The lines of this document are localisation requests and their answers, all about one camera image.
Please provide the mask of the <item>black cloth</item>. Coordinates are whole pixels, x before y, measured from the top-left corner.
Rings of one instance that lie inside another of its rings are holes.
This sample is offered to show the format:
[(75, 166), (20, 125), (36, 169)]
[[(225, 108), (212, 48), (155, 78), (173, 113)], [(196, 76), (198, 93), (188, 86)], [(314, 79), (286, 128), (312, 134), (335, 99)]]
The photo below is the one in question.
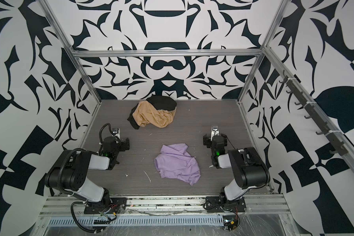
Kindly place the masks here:
[[(167, 110), (167, 111), (172, 111), (175, 108), (177, 108), (177, 103), (174, 99), (167, 97), (167, 96), (160, 96), (160, 95), (152, 95), (151, 97), (147, 98), (146, 100), (143, 101), (148, 101), (149, 103), (151, 103), (157, 110)], [(139, 129), (140, 126), (135, 124), (135, 121), (133, 118), (130, 118), (130, 115), (134, 112), (135, 108), (132, 108), (129, 117), (128, 117), (128, 121), (130, 122), (131, 126), (134, 129)]]

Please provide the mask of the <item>purple cloth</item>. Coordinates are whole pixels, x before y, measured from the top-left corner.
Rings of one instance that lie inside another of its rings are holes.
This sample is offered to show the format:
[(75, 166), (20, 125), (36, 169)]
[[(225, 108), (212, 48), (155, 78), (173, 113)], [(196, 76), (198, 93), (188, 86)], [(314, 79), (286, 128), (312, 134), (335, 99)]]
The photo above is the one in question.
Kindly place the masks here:
[(195, 157), (187, 152), (186, 144), (163, 145), (154, 159), (156, 170), (162, 178), (177, 179), (195, 185), (201, 172)]

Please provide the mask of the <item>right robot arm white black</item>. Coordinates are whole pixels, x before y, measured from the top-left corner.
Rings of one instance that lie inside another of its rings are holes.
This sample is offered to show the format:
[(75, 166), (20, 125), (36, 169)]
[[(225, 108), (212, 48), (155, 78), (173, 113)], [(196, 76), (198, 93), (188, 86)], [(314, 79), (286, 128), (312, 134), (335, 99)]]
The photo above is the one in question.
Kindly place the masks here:
[(254, 147), (226, 151), (228, 139), (223, 134), (204, 135), (203, 145), (211, 150), (211, 161), (217, 169), (232, 169), (234, 179), (222, 188), (222, 203), (237, 201), (252, 189), (265, 187), (270, 176), (266, 164)]

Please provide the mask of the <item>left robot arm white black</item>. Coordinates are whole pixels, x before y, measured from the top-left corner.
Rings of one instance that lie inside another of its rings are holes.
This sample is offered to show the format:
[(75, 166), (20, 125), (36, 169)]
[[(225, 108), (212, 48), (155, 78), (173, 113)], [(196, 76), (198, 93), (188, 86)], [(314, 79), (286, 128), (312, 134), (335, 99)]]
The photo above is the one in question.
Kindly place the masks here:
[(122, 140), (120, 129), (112, 129), (111, 124), (106, 123), (99, 131), (99, 144), (98, 152), (84, 148), (64, 150), (45, 175), (45, 186), (85, 203), (110, 205), (108, 190), (89, 180), (88, 170), (111, 171), (119, 164), (120, 152), (130, 149), (130, 139)]

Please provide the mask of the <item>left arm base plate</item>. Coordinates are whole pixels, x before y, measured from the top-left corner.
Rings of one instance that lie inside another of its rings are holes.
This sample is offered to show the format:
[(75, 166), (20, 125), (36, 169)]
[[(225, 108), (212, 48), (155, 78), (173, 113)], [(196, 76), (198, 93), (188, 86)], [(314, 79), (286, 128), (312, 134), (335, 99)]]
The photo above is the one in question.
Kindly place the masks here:
[(84, 214), (117, 214), (126, 209), (126, 204), (126, 197), (110, 198), (108, 203), (104, 203), (103, 201), (97, 203), (88, 202), (85, 207)]

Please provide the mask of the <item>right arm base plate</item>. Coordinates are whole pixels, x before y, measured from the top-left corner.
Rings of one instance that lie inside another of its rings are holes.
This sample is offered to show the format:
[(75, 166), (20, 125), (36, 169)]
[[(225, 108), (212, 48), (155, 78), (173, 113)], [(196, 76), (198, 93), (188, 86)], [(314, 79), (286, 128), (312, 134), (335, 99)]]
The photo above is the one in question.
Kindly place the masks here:
[(203, 208), (209, 213), (219, 213), (219, 212), (245, 212), (246, 203), (244, 199), (239, 199), (236, 201), (224, 201), (220, 197), (209, 197), (205, 198)]

